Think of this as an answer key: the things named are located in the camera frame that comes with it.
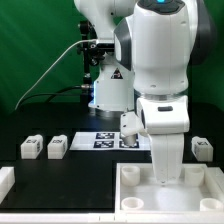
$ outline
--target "green wall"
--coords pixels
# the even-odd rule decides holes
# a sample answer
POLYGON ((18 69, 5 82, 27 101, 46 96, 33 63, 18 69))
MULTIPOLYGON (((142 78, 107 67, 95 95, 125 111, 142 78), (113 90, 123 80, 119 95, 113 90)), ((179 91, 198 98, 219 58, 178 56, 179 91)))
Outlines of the green wall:
MULTIPOLYGON (((218 28, 218 44, 203 65, 189 69, 190 93, 194 102, 224 110, 224 1, 205 2, 218 28)), ((82 19, 73 0, 0 0, 0 119, 68 46, 80 40, 77 24, 82 19)), ((82 75, 82 57, 73 50, 32 94, 80 84, 82 75)))

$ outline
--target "white block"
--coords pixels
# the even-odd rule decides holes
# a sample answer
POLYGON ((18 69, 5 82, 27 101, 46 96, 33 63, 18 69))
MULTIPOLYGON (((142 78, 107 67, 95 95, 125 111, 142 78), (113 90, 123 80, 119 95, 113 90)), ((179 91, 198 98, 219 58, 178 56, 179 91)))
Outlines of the white block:
POLYGON ((192 152, 199 162, 213 161, 213 147, 206 138, 192 138, 192 152))
POLYGON ((48 159, 62 159, 68 149, 68 139, 65 135, 55 136, 47 146, 48 159))
POLYGON ((43 149, 43 137, 41 135, 29 136, 21 145, 22 159, 36 159, 43 149))
POLYGON ((2 167, 0 170, 0 204, 15 183, 14 167, 2 167))

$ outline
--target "white container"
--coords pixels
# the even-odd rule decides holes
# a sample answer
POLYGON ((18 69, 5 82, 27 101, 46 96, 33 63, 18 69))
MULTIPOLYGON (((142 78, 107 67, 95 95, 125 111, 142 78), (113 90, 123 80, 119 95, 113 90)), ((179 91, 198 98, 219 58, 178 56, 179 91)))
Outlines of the white container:
POLYGON ((137 186, 140 182, 140 168, 138 166, 124 166, 121 169, 121 183, 125 186, 137 186))
POLYGON ((121 202, 121 208, 126 211, 140 210, 144 207, 144 202, 140 198, 130 197, 125 198, 121 202))
POLYGON ((185 184, 192 187, 199 187, 204 184, 205 171, 202 167, 185 168, 185 184))
POLYGON ((199 205, 204 198, 214 198, 224 202, 224 189, 221 188, 224 176, 217 176, 218 171, 222 173, 219 168, 214 171, 214 168, 208 168, 204 164, 183 164, 180 178, 163 186, 157 182, 152 164, 117 164, 115 213, 201 213, 199 205), (132 166, 137 166, 140 169, 141 181, 135 186, 124 185, 122 182, 123 170, 125 167, 132 166), (188 183, 191 185, 185 183, 185 177, 188 175, 185 175, 185 172, 190 176, 188 183), (123 200, 133 197, 142 199, 144 207, 140 210, 123 209, 123 200))
POLYGON ((223 212, 224 204, 214 198, 204 198, 200 201, 200 211, 223 212))

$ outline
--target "black table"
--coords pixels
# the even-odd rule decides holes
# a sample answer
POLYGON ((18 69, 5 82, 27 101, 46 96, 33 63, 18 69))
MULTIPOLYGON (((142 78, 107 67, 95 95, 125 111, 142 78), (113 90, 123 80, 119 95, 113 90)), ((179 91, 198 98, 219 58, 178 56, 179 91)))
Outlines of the black table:
MULTIPOLYGON (((206 137, 214 162, 224 168, 224 112, 209 104, 189 106, 191 130, 185 135, 184 162, 195 163, 191 138, 206 137)), ((119 119, 96 117, 78 103, 33 103, 12 113, 0 129, 0 166, 15 167, 16 184, 0 212, 114 212, 117 162, 151 162, 150 152, 67 151, 63 160, 48 160, 47 144, 65 134, 69 146, 77 131, 119 131, 119 119), (21 160, 20 145, 41 134, 44 149, 37 160, 21 160)))

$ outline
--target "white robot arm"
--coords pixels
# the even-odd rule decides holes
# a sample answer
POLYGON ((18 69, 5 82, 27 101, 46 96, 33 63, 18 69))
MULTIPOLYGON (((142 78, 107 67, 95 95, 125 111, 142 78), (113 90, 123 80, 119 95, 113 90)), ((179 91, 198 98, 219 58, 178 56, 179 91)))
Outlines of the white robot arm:
POLYGON ((121 136, 127 145, 134 144, 137 132, 149 137, 161 184, 181 172, 183 133, 190 126, 186 69, 198 31, 198 3, 140 0, 115 30, 116 58, 135 72, 135 113, 121 116, 121 136))
POLYGON ((113 17, 129 16, 137 0, 74 0, 76 8, 93 25, 99 43, 113 43, 113 17))
MULTIPOLYGON (((129 16, 137 0, 74 0, 75 5, 92 24, 97 34, 93 47, 113 46, 114 17, 129 16)), ((94 82, 94 99, 89 103, 91 113, 104 117, 119 117, 134 108, 133 71, 128 71, 105 53, 100 61, 100 74, 94 82)))

